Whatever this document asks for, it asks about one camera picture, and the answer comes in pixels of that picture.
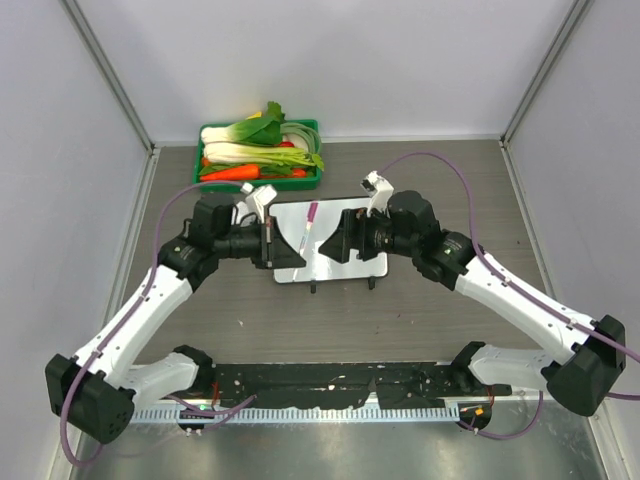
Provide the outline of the lower bok choy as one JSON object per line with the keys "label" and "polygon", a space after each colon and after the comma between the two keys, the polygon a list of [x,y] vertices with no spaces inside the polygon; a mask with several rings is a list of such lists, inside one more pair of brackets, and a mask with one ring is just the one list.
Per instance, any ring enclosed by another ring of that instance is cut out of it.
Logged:
{"label": "lower bok choy", "polygon": [[278,167],[313,167],[325,169],[320,154],[297,147],[252,146],[230,142],[206,144],[202,156],[211,164],[258,164]]}

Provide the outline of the green long beans bundle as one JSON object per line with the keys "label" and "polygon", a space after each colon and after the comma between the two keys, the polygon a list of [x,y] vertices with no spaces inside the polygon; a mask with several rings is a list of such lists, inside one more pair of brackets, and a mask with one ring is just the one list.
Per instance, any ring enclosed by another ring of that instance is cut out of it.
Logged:
{"label": "green long beans bundle", "polygon": [[280,130],[283,140],[291,142],[295,147],[313,154],[322,152],[322,140],[314,128],[300,122],[285,122],[281,125]]}

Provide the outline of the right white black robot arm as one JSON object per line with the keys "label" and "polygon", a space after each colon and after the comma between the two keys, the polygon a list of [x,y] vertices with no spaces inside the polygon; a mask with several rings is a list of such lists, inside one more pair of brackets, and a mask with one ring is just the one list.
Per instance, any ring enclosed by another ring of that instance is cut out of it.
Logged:
{"label": "right white black robot arm", "polygon": [[512,275],[466,235],[441,228],[415,191],[391,195],[382,209],[345,209],[319,253],[337,263],[381,253],[407,257],[426,279],[497,313],[536,344],[501,349],[471,342],[453,361],[451,380],[465,395],[493,385],[540,390],[570,412],[589,417],[624,371],[625,328],[565,307]]}

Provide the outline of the small whiteboard with black frame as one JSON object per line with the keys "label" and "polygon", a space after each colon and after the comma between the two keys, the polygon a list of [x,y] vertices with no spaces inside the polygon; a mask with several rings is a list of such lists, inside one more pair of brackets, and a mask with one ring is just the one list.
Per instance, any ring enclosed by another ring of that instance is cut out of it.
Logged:
{"label": "small whiteboard with black frame", "polygon": [[[278,219],[279,227],[289,244],[299,250],[299,244],[306,224],[306,214],[312,201],[279,202],[270,206],[269,213]],[[316,285],[326,281],[364,279],[370,288],[375,281],[388,273],[388,260],[385,254],[362,262],[356,258],[356,252],[350,252],[348,263],[339,264],[318,253],[318,248],[336,230],[340,216],[345,209],[366,207],[366,197],[347,197],[318,200],[319,206],[314,219],[306,249],[303,255],[306,266],[300,269],[275,270],[273,277],[278,284],[309,283],[312,292]]]}

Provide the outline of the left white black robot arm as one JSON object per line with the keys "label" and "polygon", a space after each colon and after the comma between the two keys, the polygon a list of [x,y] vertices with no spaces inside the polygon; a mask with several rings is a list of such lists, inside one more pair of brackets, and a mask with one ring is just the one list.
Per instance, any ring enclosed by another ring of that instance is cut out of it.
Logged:
{"label": "left white black robot arm", "polygon": [[45,367],[51,409],[63,426],[73,425],[106,445],[128,426],[135,412],[163,397],[185,392],[205,397],[215,381],[210,356],[187,345],[141,368],[133,363],[164,321],[224,259],[248,259],[258,269],[305,266],[284,239],[267,208],[277,195],[270,186],[245,197],[245,219],[235,219],[232,196],[203,196],[182,232],[156,249],[140,287],[114,318],[73,356],[55,355]]}

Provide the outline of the large orange carrot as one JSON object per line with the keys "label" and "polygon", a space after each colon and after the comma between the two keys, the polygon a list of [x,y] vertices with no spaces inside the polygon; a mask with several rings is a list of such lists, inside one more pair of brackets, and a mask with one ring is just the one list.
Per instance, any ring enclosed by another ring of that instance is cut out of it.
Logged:
{"label": "large orange carrot", "polygon": [[246,164],[211,171],[199,177],[201,182],[207,181],[253,181],[260,177],[260,167],[256,164]]}

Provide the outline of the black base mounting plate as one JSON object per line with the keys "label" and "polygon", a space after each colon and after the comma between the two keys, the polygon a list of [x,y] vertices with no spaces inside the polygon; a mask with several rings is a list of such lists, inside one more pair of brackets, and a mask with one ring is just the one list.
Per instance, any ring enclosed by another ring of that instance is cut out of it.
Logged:
{"label": "black base mounting plate", "polygon": [[359,409],[372,394],[389,410],[512,393],[508,385],[486,386],[460,367],[435,362],[219,364],[212,388],[224,407],[253,397],[253,408],[301,410]]}

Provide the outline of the pink white marker pen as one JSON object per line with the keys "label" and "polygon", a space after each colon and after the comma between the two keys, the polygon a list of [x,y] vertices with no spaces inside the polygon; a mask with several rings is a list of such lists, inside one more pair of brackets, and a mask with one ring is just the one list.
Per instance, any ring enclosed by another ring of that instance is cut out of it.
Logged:
{"label": "pink white marker pen", "polygon": [[312,229],[313,224],[314,224],[314,219],[315,219],[315,216],[316,216],[316,213],[317,213],[318,206],[319,206],[319,202],[318,201],[312,201],[309,204],[309,208],[308,208],[307,214],[306,214],[306,224],[305,224],[305,227],[304,227],[304,230],[303,230],[303,234],[302,234],[302,237],[301,237],[301,241],[300,241],[300,244],[299,244],[298,253],[300,255],[303,255],[304,252],[305,252],[306,244],[308,242],[308,238],[310,236],[311,229]]}

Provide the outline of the bok choy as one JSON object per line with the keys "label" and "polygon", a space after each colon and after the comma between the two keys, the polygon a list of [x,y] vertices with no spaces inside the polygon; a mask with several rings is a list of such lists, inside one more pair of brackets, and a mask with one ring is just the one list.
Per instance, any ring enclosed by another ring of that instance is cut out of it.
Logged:
{"label": "bok choy", "polygon": [[204,145],[212,143],[237,143],[257,146],[276,146],[283,141],[281,125],[285,113],[279,103],[269,101],[266,110],[224,127],[205,127],[200,133]]}
{"label": "bok choy", "polygon": [[206,144],[202,156],[211,164],[258,164],[278,167],[313,167],[325,169],[320,154],[297,147],[252,146],[230,142]]}

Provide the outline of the upper bok choy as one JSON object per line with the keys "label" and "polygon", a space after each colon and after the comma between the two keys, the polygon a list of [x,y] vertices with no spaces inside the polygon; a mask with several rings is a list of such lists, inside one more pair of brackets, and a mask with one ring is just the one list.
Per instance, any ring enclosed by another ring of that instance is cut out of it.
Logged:
{"label": "upper bok choy", "polygon": [[276,146],[283,141],[281,125],[285,113],[279,103],[269,101],[266,110],[224,127],[205,127],[200,133],[204,145],[212,143],[237,143],[257,146]]}

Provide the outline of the green plastic tray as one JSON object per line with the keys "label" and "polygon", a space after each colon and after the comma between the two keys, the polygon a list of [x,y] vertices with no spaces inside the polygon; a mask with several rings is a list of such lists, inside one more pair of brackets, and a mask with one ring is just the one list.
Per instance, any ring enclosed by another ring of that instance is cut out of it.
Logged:
{"label": "green plastic tray", "polygon": [[[200,182],[199,172],[204,167],[202,163],[202,153],[204,151],[204,144],[199,141],[197,145],[197,154],[194,157],[192,167],[192,183],[198,185],[202,193],[210,192],[225,192],[225,193],[238,193],[240,189],[236,185],[231,184],[203,184]],[[317,167],[312,167],[310,172],[304,177],[278,177],[267,179],[252,180],[251,184],[254,187],[259,187],[267,184],[271,184],[278,192],[285,191],[309,191],[316,189],[323,177],[323,171]]]}

